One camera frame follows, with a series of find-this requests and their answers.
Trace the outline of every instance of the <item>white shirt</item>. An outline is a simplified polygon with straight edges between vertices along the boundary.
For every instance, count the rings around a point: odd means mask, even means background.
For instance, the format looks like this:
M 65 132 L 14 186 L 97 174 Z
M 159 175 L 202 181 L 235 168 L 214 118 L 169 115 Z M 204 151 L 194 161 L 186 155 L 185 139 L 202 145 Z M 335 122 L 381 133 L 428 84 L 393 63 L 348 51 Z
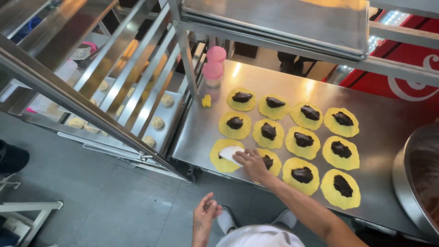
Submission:
M 272 225 L 248 225 L 224 236 L 216 247 L 305 247 L 300 239 Z

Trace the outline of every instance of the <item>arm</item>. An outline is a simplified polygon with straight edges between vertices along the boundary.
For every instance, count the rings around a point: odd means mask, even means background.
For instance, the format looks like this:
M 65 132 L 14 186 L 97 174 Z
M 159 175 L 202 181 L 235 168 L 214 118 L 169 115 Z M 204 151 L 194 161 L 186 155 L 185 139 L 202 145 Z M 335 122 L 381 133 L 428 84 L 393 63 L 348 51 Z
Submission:
M 212 192 L 207 194 L 194 210 L 192 247 L 207 246 L 212 220 L 223 212 L 223 207 L 212 200 L 212 197 Z
M 244 166 L 251 179 L 261 183 L 276 194 L 297 219 L 321 239 L 324 239 L 328 246 L 367 246 L 329 209 L 268 172 L 256 149 L 246 149 L 245 153 L 236 152 L 233 158 Z

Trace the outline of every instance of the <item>pink lid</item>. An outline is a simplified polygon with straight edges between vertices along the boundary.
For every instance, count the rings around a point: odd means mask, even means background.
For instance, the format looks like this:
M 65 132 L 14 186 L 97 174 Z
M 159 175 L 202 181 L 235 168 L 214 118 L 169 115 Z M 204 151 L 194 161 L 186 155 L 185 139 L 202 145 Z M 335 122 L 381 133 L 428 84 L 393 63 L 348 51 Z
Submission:
M 207 61 L 223 62 L 226 59 L 226 50 L 220 46 L 214 46 L 207 50 Z
M 223 76 L 223 66 L 218 62 L 207 62 L 203 66 L 203 75 L 209 80 L 216 80 Z

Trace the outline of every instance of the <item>white logo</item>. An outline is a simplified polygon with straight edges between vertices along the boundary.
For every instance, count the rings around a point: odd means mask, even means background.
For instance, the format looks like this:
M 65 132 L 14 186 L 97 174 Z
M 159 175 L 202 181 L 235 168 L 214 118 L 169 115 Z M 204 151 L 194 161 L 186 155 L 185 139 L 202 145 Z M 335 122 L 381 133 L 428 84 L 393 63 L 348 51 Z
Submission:
M 422 67 L 424 67 L 424 69 L 432 69 L 432 67 L 430 66 L 430 59 L 433 58 L 433 61 L 435 62 L 439 62 L 439 57 L 436 55 L 429 55 L 426 58 L 424 58 L 424 62 Z M 407 95 L 406 93 L 404 93 L 401 88 L 399 88 L 398 84 L 396 84 L 396 80 L 394 77 L 387 77 L 387 81 L 389 82 L 389 87 L 392 90 L 392 92 L 394 94 L 396 94 L 398 97 L 400 97 L 401 99 L 407 100 L 407 101 L 423 101 L 426 100 L 430 97 L 432 97 L 433 95 L 435 95 L 438 91 L 439 88 L 436 89 L 436 91 L 432 92 L 431 94 L 424 96 L 424 97 L 413 97 L 410 95 Z M 417 82 L 413 82 L 413 81 L 407 81 L 407 84 L 415 89 L 415 90 L 421 90 L 425 88 L 424 84 L 421 83 L 417 83 Z

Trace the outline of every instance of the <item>white plastic scraper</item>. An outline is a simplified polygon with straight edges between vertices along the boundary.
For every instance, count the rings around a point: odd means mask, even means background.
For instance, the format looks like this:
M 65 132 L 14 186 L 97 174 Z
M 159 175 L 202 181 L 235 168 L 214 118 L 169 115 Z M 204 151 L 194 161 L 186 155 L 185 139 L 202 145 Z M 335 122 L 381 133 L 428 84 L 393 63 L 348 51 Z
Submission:
M 241 164 L 239 164 L 233 157 L 232 155 L 234 155 L 237 151 L 241 151 L 243 152 L 244 149 L 240 148 L 238 146 L 229 146 L 229 147 L 225 147 L 223 148 L 220 152 L 219 152 L 219 156 L 225 158 L 226 160 L 230 160 L 231 162 L 237 164 L 240 167 L 243 167 Z

